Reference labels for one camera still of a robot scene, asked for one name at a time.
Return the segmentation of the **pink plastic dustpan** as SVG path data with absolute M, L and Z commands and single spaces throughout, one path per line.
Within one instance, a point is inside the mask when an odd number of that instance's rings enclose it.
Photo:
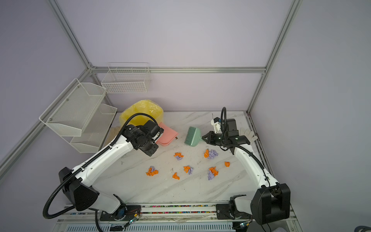
M 160 138 L 156 141 L 156 144 L 161 145 L 163 147 L 168 146 L 173 140 L 176 139 L 178 136 L 178 132 L 174 131 L 170 127 L 166 126 L 164 123 L 160 123 L 159 126 L 164 129 L 163 134 Z

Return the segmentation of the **green hand brush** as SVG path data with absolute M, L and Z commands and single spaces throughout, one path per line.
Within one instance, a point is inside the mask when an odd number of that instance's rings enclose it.
M 198 145 L 200 140 L 202 139 L 201 130 L 196 127 L 189 127 L 186 138 L 185 138 L 185 145 L 190 147 L 195 147 Z

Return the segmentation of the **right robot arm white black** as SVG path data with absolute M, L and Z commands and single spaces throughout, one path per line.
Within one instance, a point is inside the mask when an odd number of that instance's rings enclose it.
M 251 141 L 240 135 L 234 119 L 227 118 L 227 109 L 212 120 L 214 130 L 202 136 L 212 146 L 230 151 L 250 176 L 254 194 L 240 194 L 229 200 L 231 216 L 249 214 L 259 225 L 269 224 L 290 216 L 291 191 L 287 184 L 279 183 L 253 152 Z

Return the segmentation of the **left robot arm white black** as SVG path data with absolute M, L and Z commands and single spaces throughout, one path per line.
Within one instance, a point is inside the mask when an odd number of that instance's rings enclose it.
M 148 114 L 145 114 L 145 117 L 149 120 L 144 125 L 134 126 L 130 121 L 137 116 L 138 114 L 134 114 L 129 117 L 117 136 L 91 158 L 72 169 L 65 167 L 60 170 L 60 184 L 43 207 L 44 218 L 56 218 L 73 209 L 106 212 L 114 220 L 122 220 L 126 216 L 127 205 L 116 194 L 108 195 L 103 191 L 96 190 L 94 184 L 105 170 L 132 150 L 141 150 L 146 155 L 152 156 L 158 149 L 156 141 L 162 136 L 164 129 Z M 60 191 L 70 200 L 72 205 L 67 209 L 50 214 L 50 206 Z

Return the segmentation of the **white cotton glove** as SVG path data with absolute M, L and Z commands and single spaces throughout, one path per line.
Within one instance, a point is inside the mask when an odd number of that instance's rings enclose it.
M 241 128 L 239 134 L 240 136 L 245 136 L 250 143 L 254 143 L 258 140 L 258 136 L 250 129 Z

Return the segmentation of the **beige rubber glove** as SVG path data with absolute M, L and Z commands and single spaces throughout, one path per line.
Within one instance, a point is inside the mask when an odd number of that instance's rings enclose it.
M 107 134 L 107 137 L 106 137 L 106 140 L 105 140 L 103 146 L 105 147 L 108 144 L 110 144 L 116 138 L 116 136 L 119 134 L 120 130 L 121 130 L 120 126 L 111 128 L 109 130 L 108 134 Z

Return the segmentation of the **yellow-lined trash bin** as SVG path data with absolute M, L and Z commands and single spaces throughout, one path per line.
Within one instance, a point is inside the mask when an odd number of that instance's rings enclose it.
M 150 115 L 158 124 L 162 123 L 164 120 L 164 111 L 158 104 L 151 100 L 141 100 L 128 107 L 123 113 L 121 113 L 119 116 L 120 125 L 123 126 L 129 117 L 137 113 Z

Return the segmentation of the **orange purple scrap far left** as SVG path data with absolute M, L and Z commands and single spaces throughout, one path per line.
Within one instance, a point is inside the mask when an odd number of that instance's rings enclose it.
M 158 174 L 158 170 L 154 166 L 150 166 L 148 171 L 146 172 L 146 175 L 149 177 L 155 176 Z

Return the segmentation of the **orange purple scrap near dustpan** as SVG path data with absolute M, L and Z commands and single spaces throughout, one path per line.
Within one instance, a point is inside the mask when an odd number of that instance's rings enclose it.
M 182 153 L 175 153 L 175 154 L 174 154 L 174 157 L 175 157 L 177 160 L 182 160 L 184 156 L 182 155 Z

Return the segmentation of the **lower white mesh shelf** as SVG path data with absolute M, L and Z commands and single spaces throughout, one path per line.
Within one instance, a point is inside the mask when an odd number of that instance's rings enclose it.
M 79 153 L 97 153 L 117 114 L 117 108 L 100 104 L 80 137 L 75 136 L 69 144 Z

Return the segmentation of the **white mesh shelf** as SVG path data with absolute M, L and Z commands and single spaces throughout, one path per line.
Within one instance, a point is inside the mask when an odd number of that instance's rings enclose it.
M 75 136 L 69 144 L 79 153 L 97 153 L 117 114 L 117 108 L 100 104 L 80 137 Z
M 106 88 L 74 79 L 39 120 L 60 137 L 80 137 L 106 95 Z

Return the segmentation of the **upper white mesh shelf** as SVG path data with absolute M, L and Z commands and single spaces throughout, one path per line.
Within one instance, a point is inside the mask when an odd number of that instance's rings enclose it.
M 80 137 L 106 95 L 106 88 L 74 79 L 39 120 L 60 137 Z

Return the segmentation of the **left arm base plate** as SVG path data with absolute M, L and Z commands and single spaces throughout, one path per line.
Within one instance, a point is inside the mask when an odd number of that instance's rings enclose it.
M 102 212 L 100 221 L 130 221 L 135 215 L 140 215 L 142 207 L 140 205 L 126 205 L 125 208 L 118 209 L 117 212 L 109 214 L 105 211 Z

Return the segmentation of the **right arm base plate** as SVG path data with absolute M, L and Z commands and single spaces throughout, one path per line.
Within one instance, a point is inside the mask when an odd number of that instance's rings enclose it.
M 228 204 L 217 204 L 216 205 L 216 217 L 219 220 L 222 219 L 231 219 L 231 220 L 239 220 L 239 219 L 252 219 L 252 215 L 237 212 L 236 210 L 232 210 L 232 208 Z

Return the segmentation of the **aluminium front rail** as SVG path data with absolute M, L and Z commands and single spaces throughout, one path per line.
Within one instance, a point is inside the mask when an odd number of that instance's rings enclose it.
M 252 216 L 232 218 L 226 202 L 128 205 L 130 215 L 111 219 L 106 212 L 70 211 L 54 232 L 301 232 L 293 209 L 289 218 L 258 225 Z

